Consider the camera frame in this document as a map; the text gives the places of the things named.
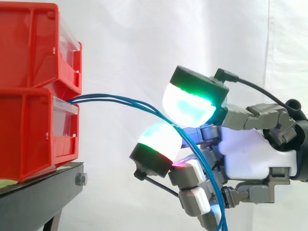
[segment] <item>blue wire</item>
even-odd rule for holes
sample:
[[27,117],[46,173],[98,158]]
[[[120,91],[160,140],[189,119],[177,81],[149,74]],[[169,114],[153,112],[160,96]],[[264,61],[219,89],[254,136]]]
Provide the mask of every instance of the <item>blue wire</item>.
[[[111,100],[111,99],[92,99],[92,98],[116,98],[119,100]],[[197,147],[197,145],[191,140],[191,138],[185,133],[185,131],[183,129],[181,129],[180,127],[174,125],[174,123],[167,119],[160,111],[158,111],[155,107],[151,106],[148,103],[145,103],[143,101],[138,101],[138,100],[134,100],[134,99],[130,99],[127,97],[122,97],[122,96],[116,96],[116,95],[110,95],[110,94],[89,94],[89,95],[82,95],[82,96],[78,96],[76,98],[70,99],[68,100],[69,103],[71,104],[76,104],[76,103],[85,103],[85,102],[91,102],[91,101],[109,101],[109,102],[116,102],[116,103],[120,103],[120,104],[124,104],[127,106],[131,106],[134,108],[138,108],[141,109],[143,111],[146,111],[148,113],[154,114],[160,118],[162,118],[163,120],[165,120],[166,122],[168,122],[169,124],[172,124],[174,126],[174,129],[180,134],[180,136],[187,142],[187,144],[189,145],[189,147],[191,148],[191,150],[194,152],[194,154],[198,157],[198,159],[200,160],[202,166],[204,167],[212,185],[213,188],[216,192],[216,195],[218,197],[218,204],[221,210],[221,220],[219,222],[219,225],[217,227],[217,231],[220,230],[220,228],[222,228],[223,231],[228,231],[228,226],[227,226],[227,221],[226,221],[226,216],[225,216],[225,211],[224,211],[224,200],[221,194],[221,191],[219,189],[219,186],[217,185],[217,182],[215,180],[215,177],[213,175],[212,169],[210,167],[210,165],[208,164],[208,161],[206,160],[206,158],[204,157],[204,155],[202,154],[201,150]]]

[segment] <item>black metal stand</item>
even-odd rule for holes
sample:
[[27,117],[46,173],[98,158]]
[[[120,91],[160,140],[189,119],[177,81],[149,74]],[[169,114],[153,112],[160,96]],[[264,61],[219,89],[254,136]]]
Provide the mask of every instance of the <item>black metal stand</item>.
[[59,223],[60,223],[60,218],[61,218],[61,213],[58,212],[53,218],[51,218],[45,225],[43,231],[58,231]]
[[61,210],[81,191],[83,163],[0,189],[0,231],[57,231]]

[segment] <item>robotic hand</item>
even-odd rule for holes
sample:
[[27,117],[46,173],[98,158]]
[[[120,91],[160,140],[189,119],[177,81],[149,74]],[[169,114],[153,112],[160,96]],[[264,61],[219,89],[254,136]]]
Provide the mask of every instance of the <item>robotic hand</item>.
[[[308,121],[298,101],[290,100],[284,104],[258,86],[221,69],[213,78],[206,78],[178,67],[170,83],[181,85],[185,77],[192,81],[194,77],[205,79],[206,85],[202,86],[207,90],[205,98],[216,103],[210,117],[206,111],[205,117],[199,114],[197,119],[182,116],[180,123],[191,121],[194,124],[195,128],[186,128],[185,131],[196,144],[201,145],[201,151],[221,189],[225,208],[234,208],[240,202],[274,203],[275,185],[288,185],[290,180],[308,181],[308,157],[305,155],[308,151]],[[262,103],[246,109],[225,104],[223,101],[228,91],[226,93],[224,81],[242,82],[263,92],[278,104]],[[174,98],[172,101],[182,105]],[[193,110],[199,112],[203,107],[196,104],[194,107],[186,106],[185,110],[179,109],[177,114],[189,114]],[[200,126],[197,123],[202,121],[200,118],[206,118],[206,124]],[[148,155],[144,155],[140,161],[144,152],[146,150],[134,150],[130,157],[137,164],[135,176],[140,180],[147,175],[164,177],[169,171],[171,183],[179,187],[179,199],[185,212],[197,217],[205,229],[216,230],[221,218],[218,198],[198,159],[192,154],[173,163],[163,158],[150,160]],[[225,186],[229,180],[242,182],[234,189]]]

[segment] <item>black cable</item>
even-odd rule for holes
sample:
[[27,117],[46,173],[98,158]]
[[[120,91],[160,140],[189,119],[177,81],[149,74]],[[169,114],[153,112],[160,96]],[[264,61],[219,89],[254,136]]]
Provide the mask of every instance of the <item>black cable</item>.
[[237,81],[238,81],[239,83],[243,83],[243,84],[245,84],[245,85],[247,85],[247,86],[249,86],[249,87],[251,87],[251,88],[253,88],[253,89],[256,89],[256,90],[260,91],[262,94],[264,94],[264,95],[266,95],[267,97],[269,97],[271,100],[273,100],[275,103],[277,103],[277,104],[280,105],[281,107],[286,108],[286,109],[288,110],[288,112],[290,111],[290,112],[292,112],[292,113],[297,113],[297,112],[299,112],[299,110],[300,110],[300,109],[298,110],[298,109],[294,109],[294,108],[292,108],[292,107],[289,107],[288,105],[286,105],[285,103],[283,103],[283,102],[281,102],[279,99],[277,99],[274,95],[272,95],[271,93],[269,93],[267,90],[265,90],[265,89],[259,87],[258,85],[254,84],[254,83],[252,83],[252,82],[249,82],[249,81],[247,81],[247,80],[245,80],[245,79],[242,79],[242,78],[238,78]]
[[218,79],[219,81],[222,81],[222,82],[229,81],[229,82],[234,82],[234,83],[239,82],[239,83],[245,84],[245,85],[261,92],[262,94],[266,95],[267,97],[269,97],[271,100],[273,100],[275,103],[277,103],[281,107],[284,107],[285,109],[287,109],[289,116],[292,117],[294,120],[306,119],[305,114],[301,110],[301,104],[297,100],[289,100],[287,103],[283,103],[279,99],[277,99],[274,95],[269,93],[267,90],[259,87],[258,85],[254,84],[252,82],[249,82],[245,79],[239,78],[238,76],[236,76],[232,73],[226,72],[222,69],[219,69],[217,71],[214,78],[216,78],[216,79]]
[[153,180],[152,178],[145,177],[145,180],[152,183],[153,185],[156,185],[157,187],[167,191],[168,193],[171,193],[172,195],[179,197],[179,194],[177,192],[173,191],[172,189],[166,187],[165,185],[163,185],[161,183],[158,183],[157,181]]

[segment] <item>cable connector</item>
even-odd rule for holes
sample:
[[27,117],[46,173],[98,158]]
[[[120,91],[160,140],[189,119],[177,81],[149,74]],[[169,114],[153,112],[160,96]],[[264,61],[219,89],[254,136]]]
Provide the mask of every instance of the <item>cable connector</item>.
[[225,81],[236,83],[239,80],[239,77],[229,71],[218,69],[214,78],[218,81],[224,83]]

